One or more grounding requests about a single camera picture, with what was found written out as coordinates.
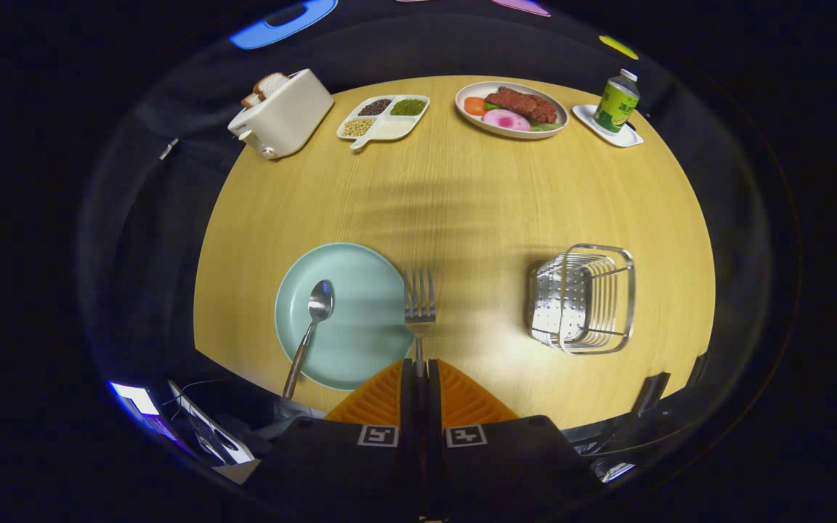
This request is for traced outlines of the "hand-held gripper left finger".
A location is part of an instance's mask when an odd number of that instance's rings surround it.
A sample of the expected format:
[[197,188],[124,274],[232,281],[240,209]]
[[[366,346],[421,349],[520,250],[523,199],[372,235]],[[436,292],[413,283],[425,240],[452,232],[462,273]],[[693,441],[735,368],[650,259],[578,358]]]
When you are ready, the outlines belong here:
[[400,360],[322,419],[300,417],[243,487],[272,521],[415,521],[414,364]]

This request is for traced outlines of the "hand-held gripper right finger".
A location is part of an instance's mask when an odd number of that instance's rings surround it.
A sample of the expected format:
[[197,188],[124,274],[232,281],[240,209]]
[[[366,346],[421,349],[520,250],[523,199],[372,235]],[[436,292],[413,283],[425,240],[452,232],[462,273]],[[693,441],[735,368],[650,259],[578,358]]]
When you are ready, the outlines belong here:
[[442,521],[562,521],[602,484],[554,422],[521,417],[455,365],[427,365],[429,515]]

